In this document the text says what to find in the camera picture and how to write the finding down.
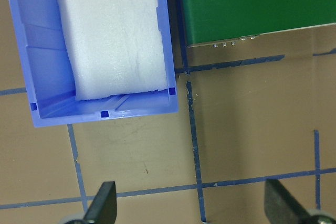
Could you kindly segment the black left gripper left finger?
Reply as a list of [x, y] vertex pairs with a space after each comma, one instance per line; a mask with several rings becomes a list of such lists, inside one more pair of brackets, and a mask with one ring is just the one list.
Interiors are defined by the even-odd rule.
[[103, 182], [83, 217], [72, 217], [63, 223], [107, 223], [117, 219], [117, 192], [114, 181]]

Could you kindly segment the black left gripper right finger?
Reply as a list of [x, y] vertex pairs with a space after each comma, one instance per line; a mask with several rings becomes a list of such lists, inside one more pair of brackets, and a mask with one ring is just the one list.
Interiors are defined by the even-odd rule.
[[335, 223], [335, 217], [319, 209], [307, 210], [277, 179], [267, 179], [264, 212], [270, 223]]

